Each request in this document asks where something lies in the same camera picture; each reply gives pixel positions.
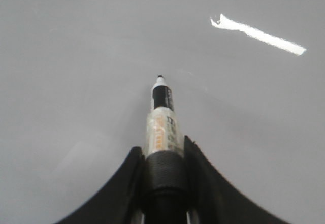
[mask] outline gray surface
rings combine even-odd
[[[182,131],[240,191],[325,220],[325,0],[0,0],[0,223],[73,211],[143,145],[164,74]],[[307,48],[218,30],[220,13]]]

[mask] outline pen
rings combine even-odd
[[[145,224],[187,223],[184,136],[180,133],[174,112],[172,91],[162,75],[152,87],[147,142],[143,153],[141,207]]]

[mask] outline marker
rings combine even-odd
[[[161,150],[184,155],[184,136],[174,112],[172,91],[159,75],[151,90],[151,112],[147,117],[147,143],[143,152],[148,157]]]
[[[145,224],[187,224],[188,180],[184,136],[180,133],[171,89],[162,75],[151,91],[141,184]]]

